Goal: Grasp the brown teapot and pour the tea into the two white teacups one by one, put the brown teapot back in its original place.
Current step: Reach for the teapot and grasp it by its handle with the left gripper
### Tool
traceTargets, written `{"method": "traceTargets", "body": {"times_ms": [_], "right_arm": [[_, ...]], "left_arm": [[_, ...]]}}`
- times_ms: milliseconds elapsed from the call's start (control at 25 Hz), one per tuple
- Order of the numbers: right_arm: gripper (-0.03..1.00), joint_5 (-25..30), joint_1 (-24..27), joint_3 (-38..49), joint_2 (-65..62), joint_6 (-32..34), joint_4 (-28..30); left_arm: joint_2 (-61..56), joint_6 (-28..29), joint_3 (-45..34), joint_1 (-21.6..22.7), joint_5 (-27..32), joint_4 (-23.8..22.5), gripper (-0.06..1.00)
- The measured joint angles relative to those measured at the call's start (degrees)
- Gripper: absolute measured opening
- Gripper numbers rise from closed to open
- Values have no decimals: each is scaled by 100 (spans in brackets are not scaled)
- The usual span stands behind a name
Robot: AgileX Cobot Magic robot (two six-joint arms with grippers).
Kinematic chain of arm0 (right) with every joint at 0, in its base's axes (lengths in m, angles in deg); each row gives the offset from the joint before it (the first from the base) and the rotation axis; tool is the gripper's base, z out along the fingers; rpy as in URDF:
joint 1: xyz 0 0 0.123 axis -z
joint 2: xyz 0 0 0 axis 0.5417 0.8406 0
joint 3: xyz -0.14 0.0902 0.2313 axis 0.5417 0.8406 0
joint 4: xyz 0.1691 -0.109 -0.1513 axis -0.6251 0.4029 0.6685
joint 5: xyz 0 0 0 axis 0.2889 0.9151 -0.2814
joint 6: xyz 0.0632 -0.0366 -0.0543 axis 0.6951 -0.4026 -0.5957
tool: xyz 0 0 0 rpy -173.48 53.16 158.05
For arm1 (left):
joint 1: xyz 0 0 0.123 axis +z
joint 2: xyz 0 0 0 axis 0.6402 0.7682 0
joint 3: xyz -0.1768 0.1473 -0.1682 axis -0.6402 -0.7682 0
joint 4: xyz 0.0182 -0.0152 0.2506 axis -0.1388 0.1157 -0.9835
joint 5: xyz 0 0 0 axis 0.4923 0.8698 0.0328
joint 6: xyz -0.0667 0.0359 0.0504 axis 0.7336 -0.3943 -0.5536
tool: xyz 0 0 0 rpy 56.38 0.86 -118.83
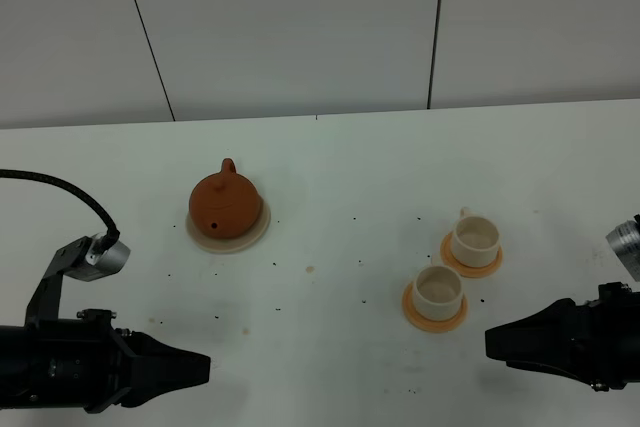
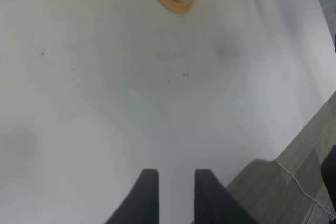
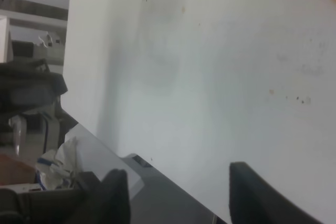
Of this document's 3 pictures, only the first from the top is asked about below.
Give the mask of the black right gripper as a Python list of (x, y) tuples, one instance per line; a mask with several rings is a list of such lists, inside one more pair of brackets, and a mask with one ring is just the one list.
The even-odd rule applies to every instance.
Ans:
[(622, 390), (639, 381), (639, 294), (621, 282), (598, 286), (580, 307), (575, 337), (579, 359), (569, 359), (576, 303), (555, 301), (540, 312), (485, 332), (488, 358), (510, 368), (575, 380), (594, 390)]

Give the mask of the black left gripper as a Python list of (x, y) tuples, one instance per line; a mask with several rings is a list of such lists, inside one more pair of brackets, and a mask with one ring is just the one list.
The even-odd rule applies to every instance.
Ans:
[[(89, 309), (76, 320), (1, 328), (1, 408), (81, 408), (100, 413), (143, 405), (209, 381), (210, 358), (111, 325)], [(134, 372), (130, 386), (130, 367)]]

